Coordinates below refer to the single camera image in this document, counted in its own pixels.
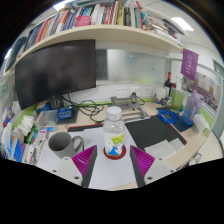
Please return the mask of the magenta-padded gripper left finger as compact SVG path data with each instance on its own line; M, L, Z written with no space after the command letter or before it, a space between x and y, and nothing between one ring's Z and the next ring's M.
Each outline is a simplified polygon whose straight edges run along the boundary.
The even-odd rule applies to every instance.
M76 185L88 188L97 157L97 146L91 146L73 158L64 157L52 173Z

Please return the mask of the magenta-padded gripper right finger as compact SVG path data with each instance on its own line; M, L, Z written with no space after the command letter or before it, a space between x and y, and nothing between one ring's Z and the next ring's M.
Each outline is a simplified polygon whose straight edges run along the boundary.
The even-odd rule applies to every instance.
M130 158L138 187L143 187L175 172L166 160L154 158L135 146L130 146Z

